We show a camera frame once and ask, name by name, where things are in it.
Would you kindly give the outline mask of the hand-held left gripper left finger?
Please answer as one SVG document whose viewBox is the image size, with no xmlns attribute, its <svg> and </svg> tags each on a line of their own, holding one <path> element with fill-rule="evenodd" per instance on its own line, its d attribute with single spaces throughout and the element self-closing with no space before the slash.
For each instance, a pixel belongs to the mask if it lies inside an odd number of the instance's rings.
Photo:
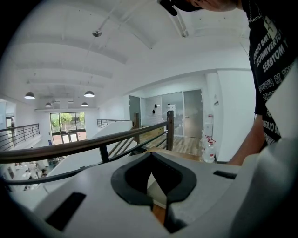
<svg viewBox="0 0 298 238">
<path fill-rule="evenodd" d="M 130 156 L 97 165 L 73 176 L 49 193 L 34 209 L 46 220 L 74 192 L 84 200 L 63 230 L 68 238 L 163 238 L 167 229 L 149 206 L 130 205 L 111 186 L 111 176 L 121 166 L 138 159 Z"/>
</svg>

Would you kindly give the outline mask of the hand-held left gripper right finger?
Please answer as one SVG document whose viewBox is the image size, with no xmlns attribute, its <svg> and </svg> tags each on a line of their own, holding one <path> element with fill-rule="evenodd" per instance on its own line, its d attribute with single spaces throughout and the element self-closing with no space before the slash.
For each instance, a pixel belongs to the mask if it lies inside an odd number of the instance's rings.
<svg viewBox="0 0 298 238">
<path fill-rule="evenodd" d="M 244 168 L 208 164 L 151 153 L 153 168 L 173 183 L 167 193 L 164 225 L 157 234 L 235 234 L 236 214 L 244 201 Z"/>
</svg>

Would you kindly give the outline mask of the person's right forearm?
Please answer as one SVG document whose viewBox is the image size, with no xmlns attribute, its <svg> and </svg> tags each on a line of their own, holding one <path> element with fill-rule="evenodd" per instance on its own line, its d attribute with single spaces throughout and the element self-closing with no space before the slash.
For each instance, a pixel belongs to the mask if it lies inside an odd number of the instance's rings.
<svg viewBox="0 0 298 238">
<path fill-rule="evenodd" d="M 247 156 L 259 153 L 264 143 L 263 117 L 257 115 L 250 132 L 228 164 L 241 166 Z"/>
</svg>

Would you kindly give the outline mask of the group of clear water jugs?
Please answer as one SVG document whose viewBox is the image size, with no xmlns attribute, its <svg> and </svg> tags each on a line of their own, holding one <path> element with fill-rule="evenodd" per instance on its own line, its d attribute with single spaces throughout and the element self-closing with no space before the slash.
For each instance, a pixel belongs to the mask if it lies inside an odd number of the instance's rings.
<svg viewBox="0 0 298 238">
<path fill-rule="evenodd" d="M 215 162 L 215 144 L 216 141 L 208 135 L 204 135 L 201 139 L 202 142 L 202 157 L 203 161 L 206 163 L 214 163 Z"/>
</svg>

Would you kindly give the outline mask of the wooden table with black legs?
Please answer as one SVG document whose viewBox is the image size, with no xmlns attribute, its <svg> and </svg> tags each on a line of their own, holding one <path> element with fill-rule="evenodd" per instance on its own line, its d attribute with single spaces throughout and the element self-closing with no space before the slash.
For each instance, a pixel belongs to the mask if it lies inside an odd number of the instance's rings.
<svg viewBox="0 0 298 238">
<path fill-rule="evenodd" d="M 154 214 L 154 216 L 157 218 L 157 220 L 164 225 L 164 221 L 165 221 L 165 215 L 166 215 L 166 209 L 153 204 L 153 208 L 152 208 L 152 213 Z"/>
</svg>

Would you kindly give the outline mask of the white water dispenser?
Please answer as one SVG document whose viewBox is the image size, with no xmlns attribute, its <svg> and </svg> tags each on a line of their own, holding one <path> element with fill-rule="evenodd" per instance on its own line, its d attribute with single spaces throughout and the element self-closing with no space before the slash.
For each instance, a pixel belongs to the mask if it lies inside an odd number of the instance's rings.
<svg viewBox="0 0 298 238">
<path fill-rule="evenodd" d="M 204 134 L 212 138 L 213 135 L 213 114 L 208 114 L 204 123 Z"/>
</svg>

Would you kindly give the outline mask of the dark railing with wooden handrail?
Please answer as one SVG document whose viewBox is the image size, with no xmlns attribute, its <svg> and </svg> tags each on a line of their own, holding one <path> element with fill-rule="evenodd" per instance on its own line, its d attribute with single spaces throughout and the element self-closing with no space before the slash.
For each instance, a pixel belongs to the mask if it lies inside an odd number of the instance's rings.
<svg viewBox="0 0 298 238">
<path fill-rule="evenodd" d="M 125 132 L 120 132 L 116 134 L 111 134 L 107 136 L 101 136 L 96 139 L 90 139 L 85 141 L 79 141 L 75 143 L 69 143 L 64 145 L 55 145 L 55 146 L 44 146 L 36 149 L 25 149 L 18 151 L 9 151 L 9 152 L 0 152 L 0 164 L 11 164 L 11 163 L 20 163 L 20 162 L 32 162 L 37 159 L 53 159 L 60 156 L 69 156 L 73 154 L 78 154 L 81 152 L 87 152 L 93 149 L 98 149 L 101 156 L 101 162 L 98 162 L 93 165 L 83 166 L 79 169 L 61 173 L 54 176 L 47 176 L 45 178 L 34 178 L 27 180 L 6 180 L 2 178 L 5 186 L 19 186 L 19 185 L 34 185 L 34 184 L 43 184 L 49 183 L 57 180 L 70 178 L 79 172 L 86 170 L 90 167 L 94 167 L 97 165 L 109 163 L 115 160 L 118 160 L 125 155 L 131 154 L 135 151 L 139 151 L 140 148 L 143 148 L 148 143 L 156 140 L 157 138 L 166 135 L 166 138 L 162 142 L 166 142 L 164 146 L 168 150 L 172 150 L 173 148 L 173 137 L 174 137 L 174 128 L 173 128 L 173 114 L 168 112 L 169 119 L 159 124 L 155 124 L 152 126 L 147 126 L 138 129 L 132 129 Z M 135 147 L 128 149 L 124 148 L 123 152 L 116 152 L 113 157 L 109 156 L 107 146 L 118 143 L 120 144 L 122 141 L 125 141 L 126 145 L 130 145 L 133 141 L 133 138 L 137 138 L 142 134 L 153 131 L 155 129 L 166 127 L 166 131 L 157 135 L 151 139 L 146 140 L 143 143 L 137 144 Z"/>
</svg>

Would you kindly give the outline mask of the large window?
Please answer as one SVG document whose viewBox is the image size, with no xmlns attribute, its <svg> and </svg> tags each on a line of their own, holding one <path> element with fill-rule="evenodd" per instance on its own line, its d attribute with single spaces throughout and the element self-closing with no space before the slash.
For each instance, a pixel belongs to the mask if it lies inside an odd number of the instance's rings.
<svg viewBox="0 0 298 238">
<path fill-rule="evenodd" d="M 51 113 L 50 123 L 55 145 L 87 139 L 84 112 Z"/>
</svg>

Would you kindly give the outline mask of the grey far balcony railing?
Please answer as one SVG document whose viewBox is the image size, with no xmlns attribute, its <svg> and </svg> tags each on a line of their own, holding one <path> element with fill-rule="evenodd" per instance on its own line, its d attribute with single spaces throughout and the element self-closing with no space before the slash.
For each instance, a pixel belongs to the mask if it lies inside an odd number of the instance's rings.
<svg viewBox="0 0 298 238">
<path fill-rule="evenodd" d="M 111 123 L 119 123 L 119 122 L 129 122 L 129 120 L 113 120 L 113 119 L 97 119 L 97 127 L 102 130 L 103 128 L 107 127 Z M 70 129 L 65 130 L 66 134 L 73 133 L 74 131 L 82 131 L 84 132 L 86 129 Z M 24 126 L 17 126 L 17 127 L 10 127 L 7 129 L 0 130 L 0 151 L 10 150 L 15 148 L 18 144 L 28 141 L 30 138 L 35 137 L 36 135 L 40 135 L 40 124 L 29 124 Z"/>
</svg>

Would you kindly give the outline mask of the person's black printed shirt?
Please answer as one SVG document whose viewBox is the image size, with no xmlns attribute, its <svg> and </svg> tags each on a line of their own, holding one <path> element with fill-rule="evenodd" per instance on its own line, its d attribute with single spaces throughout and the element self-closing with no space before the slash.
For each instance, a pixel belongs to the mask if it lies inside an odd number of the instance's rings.
<svg viewBox="0 0 298 238">
<path fill-rule="evenodd" d="M 298 3 L 285 0 L 242 0 L 250 28 L 249 60 L 256 89 L 255 114 L 262 115 L 268 145 L 281 136 L 265 103 L 298 57 Z"/>
</svg>

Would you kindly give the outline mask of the frosted glass door wall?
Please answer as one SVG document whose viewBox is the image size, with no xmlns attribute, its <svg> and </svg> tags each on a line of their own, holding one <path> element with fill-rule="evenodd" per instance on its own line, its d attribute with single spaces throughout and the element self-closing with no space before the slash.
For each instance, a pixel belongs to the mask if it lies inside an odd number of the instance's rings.
<svg viewBox="0 0 298 238">
<path fill-rule="evenodd" d="M 188 90 L 161 94 L 153 97 L 129 96 L 129 112 L 133 118 L 139 114 L 139 125 L 151 126 L 169 119 L 173 114 L 175 136 L 202 137 L 203 95 L 202 90 Z"/>
</svg>

